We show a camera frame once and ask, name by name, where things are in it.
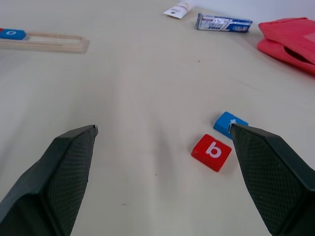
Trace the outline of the blue toothpaste box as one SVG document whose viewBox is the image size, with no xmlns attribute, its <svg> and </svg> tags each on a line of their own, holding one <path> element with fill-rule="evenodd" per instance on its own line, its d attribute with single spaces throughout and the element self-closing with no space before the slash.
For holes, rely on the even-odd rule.
<svg viewBox="0 0 315 236">
<path fill-rule="evenodd" d="M 195 28 L 197 30 L 247 33 L 252 23 L 253 21 L 251 20 L 203 15 L 199 13 Z"/>
</svg>

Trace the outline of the red fabric pouch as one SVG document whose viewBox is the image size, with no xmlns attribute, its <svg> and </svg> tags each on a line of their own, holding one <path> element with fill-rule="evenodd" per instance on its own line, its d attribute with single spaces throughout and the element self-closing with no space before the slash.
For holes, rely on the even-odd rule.
<svg viewBox="0 0 315 236">
<path fill-rule="evenodd" d="M 260 23 L 261 52 L 315 76 L 315 21 L 306 17 Z"/>
</svg>

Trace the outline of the wooden letter tile tray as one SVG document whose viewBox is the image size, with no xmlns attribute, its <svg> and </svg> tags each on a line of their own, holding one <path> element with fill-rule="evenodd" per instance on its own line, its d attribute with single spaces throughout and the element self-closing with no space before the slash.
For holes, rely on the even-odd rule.
<svg viewBox="0 0 315 236">
<path fill-rule="evenodd" d="M 82 53 L 88 43 L 82 36 L 44 32 L 28 32 L 22 40 L 0 38 L 0 47 L 4 48 L 64 53 Z"/>
</svg>

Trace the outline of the white cream tube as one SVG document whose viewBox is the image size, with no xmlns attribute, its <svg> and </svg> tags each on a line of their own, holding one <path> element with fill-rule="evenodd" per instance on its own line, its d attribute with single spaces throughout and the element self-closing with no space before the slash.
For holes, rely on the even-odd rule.
<svg viewBox="0 0 315 236">
<path fill-rule="evenodd" d="M 182 19 L 188 12 L 196 6 L 196 0 L 184 0 L 167 11 L 163 12 L 164 15 L 176 19 Z"/>
</svg>

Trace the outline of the blue letter tile o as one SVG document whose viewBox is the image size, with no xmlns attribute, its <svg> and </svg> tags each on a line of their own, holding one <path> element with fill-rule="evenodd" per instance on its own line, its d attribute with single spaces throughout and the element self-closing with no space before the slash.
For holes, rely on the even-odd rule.
<svg viewBox="0 0 315 236">
<path fill-rule="evenodd" d="M 26 33 L 23 30 L 3 29 L 0 32 L 0 39 L 23 40 L 25 37 Z"/>
</svg>

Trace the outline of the red letter tile b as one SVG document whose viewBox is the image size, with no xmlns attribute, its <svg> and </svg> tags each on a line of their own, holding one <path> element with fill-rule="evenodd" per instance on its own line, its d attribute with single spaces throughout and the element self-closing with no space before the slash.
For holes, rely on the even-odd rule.
<svg viewBox="0 0 315 236">
<path fill-rule="evenodd" d="M 231 152 L 231 147 L 205 134 L 192 149 L 191 155 L 210 169 L 219 172 Z"/>
</svg>

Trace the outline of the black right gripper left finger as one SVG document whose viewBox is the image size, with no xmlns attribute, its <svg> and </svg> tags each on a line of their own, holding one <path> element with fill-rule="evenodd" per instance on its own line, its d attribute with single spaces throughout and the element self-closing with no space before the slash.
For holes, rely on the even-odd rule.
<svg viewBox="0 0 315 236">
<path fill-rule="evenodd" d="M 87 184 L 96 125 L 56 137 L 0 202 L 0 236 L 70 236 Z"/>
</svg>

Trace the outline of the blue letter tile t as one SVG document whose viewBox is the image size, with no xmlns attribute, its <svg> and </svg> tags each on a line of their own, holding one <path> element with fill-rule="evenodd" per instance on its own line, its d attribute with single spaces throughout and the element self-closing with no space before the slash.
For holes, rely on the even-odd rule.
<svg viewBox="0 0 315 236">
<path fill-rule="evenodd" d="M 213 128 L 225 135 L 229 139 L 232 139 L 231 134 L 229 133 L 230 124 L 237 123 L 241 125 L 249 125 L 248 122 L 236 117 L 232 113 L 225 111 L 215 122 Z"/>
</svg>

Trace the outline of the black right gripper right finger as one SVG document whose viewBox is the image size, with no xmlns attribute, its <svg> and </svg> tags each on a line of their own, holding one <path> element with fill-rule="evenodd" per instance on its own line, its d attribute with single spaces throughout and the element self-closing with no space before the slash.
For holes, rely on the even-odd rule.
<svg viewBox="0 0 315 236">
<path fill-rule="evenodd" d="M 232 124 L 247 190 L 272 236 L 315 236 L 315 170 L 280 136 Z"/>
</svg>

